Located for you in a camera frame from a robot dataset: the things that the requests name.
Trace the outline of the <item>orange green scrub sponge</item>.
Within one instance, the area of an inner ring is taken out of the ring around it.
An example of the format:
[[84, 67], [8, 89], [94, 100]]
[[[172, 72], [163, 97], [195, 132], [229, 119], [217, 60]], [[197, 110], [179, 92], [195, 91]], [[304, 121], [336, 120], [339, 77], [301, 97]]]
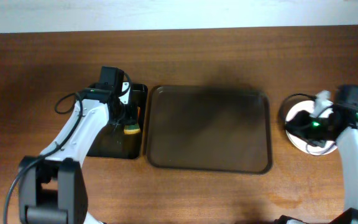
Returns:
[[141, 128], [138, 123], [136, 124], [128, 124], [124, 126], [124, 134], [125, 135], [133, 135], [141, 133]]

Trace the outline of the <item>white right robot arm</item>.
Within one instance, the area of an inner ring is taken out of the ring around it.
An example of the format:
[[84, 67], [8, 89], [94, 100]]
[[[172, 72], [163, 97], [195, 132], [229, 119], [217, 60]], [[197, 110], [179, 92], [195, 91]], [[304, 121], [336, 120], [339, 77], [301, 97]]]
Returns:
[[341, 85], [334, 96], [323, 90], [306, 95], [311, 111], [298, 110], [287, 119], [285, 98], [278, 111], [283, 129], [305, 143], [322, 147], [325, 152], [337, 148], [344, 180], [344, 211], [333, 223], [358, 223], [358, 85]]

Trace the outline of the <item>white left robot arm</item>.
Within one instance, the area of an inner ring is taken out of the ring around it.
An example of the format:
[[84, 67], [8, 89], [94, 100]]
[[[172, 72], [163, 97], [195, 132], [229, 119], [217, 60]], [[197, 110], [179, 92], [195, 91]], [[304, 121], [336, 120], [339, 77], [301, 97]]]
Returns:
[[70, 117], [57, 137], [39, 156], [21, 160], [4, 202], [3, 223], [15, 188], [21, 223], [99, 222], [88, 210], [82, 166], [87, 156], [138, 158], [142, 107], [133, 91], [125, 71], [103, 66], [98, 82], [71, 94]]

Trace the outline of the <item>white plate front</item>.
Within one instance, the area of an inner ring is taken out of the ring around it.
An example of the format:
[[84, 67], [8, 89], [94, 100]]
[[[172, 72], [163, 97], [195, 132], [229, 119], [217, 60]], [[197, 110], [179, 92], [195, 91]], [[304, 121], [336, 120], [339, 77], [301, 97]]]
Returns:
[[[312, 100], [305, 100], [300, 101], [294, 104], [288, 112], [285, 113], [285, 121], [289, 121], [295, 117], [297, 112], [305, 110], [309, 113], [313, 112], [314, 110], [314, 101]], [[312, 156], [323, 156], [334, 152], [337, 149], [336, 143], [334, 141], [327, 141], [323, 147], [319, 146], [312, 146], [306, 143], [306, 141], [290, 134], [286, 131], [286, 134], [290, 140], [290, 142], [297, 147], [300, 151], [311, 154]]]

